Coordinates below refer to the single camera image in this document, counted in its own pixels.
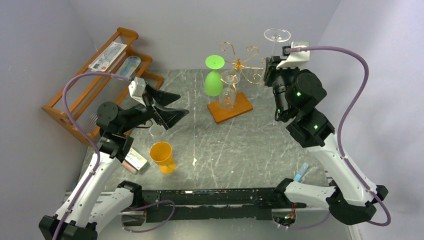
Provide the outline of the orange plastic wine glass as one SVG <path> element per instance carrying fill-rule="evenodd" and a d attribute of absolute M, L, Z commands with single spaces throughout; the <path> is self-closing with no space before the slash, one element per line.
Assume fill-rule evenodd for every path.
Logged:
<path fill-rule="evenodd" d="M 151 147 L 149 155 L 163 174 L 171 174 L 176 169 L 173 150 L 169 143 L 164 141 L 155 143 Z"/>

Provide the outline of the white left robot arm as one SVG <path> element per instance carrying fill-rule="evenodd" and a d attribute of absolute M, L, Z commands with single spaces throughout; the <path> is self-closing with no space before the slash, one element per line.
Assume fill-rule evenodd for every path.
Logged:
<path fill-rule="evenodd" d="M 129 93 L 137 104 L 128 109 L 111 101 L 98 107 L 100 140 L 93 145 L 89 167 L 69 198 L 54 215 L 45 215 L 40 220 L 38 227 L 46 240 L 95 240 L 119 212 L 144 207 L 141 185 L 127 180 L 108 199 L 97 202 L 112 174 L 126 164 L 133 144 L 133 138 L 126 136 L 126 132 L 150 120 L 170 129 L 189 111 L 170 107 L 180 99 L 179 94 L 148 83 L 132 82 Z"/>

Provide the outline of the clear wine glass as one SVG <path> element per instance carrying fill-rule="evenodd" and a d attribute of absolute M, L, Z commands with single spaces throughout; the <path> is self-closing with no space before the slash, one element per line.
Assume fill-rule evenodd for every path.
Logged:
<path fill-rule="evenodd" d="M 223 82 L 223 87 L 218 96 L 219 106 L 224 110 L 229 110 L 236 101 L 237 84 L 240 81 L 240 76 L 235 70 L 226 70 L 220 74 L 220 79 Z"/>

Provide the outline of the tall clear flute glass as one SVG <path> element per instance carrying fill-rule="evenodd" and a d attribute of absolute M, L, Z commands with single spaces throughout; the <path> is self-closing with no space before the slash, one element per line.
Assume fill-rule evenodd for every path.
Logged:
<path fill-rule="evenodd" d="M 291 38 L 291 33 L 282 28 L 269 28 L 263 33 L 266 40 L 272 42 L 272 51 L 268 56 L 271 58 L 276 53 L 276 48 L 278 44 L 284 43 Z M 265 66 L 260 74 L 261 79 L 257 88 L 258 95 L 263 99 L 271 99 L 273 98 L 272 89 L 266 86 L 265 82 L 265 73 L 267 67 Z"/>

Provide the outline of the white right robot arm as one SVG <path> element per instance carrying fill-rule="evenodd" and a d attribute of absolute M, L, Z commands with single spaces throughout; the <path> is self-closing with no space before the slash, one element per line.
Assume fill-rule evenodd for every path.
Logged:
<path fill-rule="evenodd" d="M 287 124 L 290 136 L 319 160 L 334 185 L 322 187 L 285 178 L 275 188 L 276 204 L 319 207 L 345 225 L 370 221 L 388 189 L 367 179 L 355 163 L 346 163 L 334 126 L 316 108 L 327 95 L 319 78 L 308 69 L 281 67 L 280 62 L 279 56 L 267 57 L 263 73 L 263 84 L 274 95 L 275 120 Z"/>

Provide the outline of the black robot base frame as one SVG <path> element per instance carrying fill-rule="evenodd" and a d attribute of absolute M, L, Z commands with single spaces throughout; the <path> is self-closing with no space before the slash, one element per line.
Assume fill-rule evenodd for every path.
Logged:
<path fill-rule="evenodd" d="M 143 190 L 134 182 L 117 185 L 134 194 L 130 210 L 151 205 L 146 210 L 147 223 L 165 220 L 256 219 L 271 220 L 273 209 L 305 208 L 292 203 L 272 187 L 195 190 Z"/>

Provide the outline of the green plastic wine glass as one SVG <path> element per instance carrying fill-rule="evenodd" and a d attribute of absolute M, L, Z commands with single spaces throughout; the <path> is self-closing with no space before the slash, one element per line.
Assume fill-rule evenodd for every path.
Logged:
<path fill-rule="evenodd" d="M 221 75 L 218 72 L 225 65 L 225 60 L 220 55 L 210 55 L 205 59 L 205 65 L 211 69 L 204 80 L 204 91 L 208 96 L 218 96 L 223 89 Z"/>

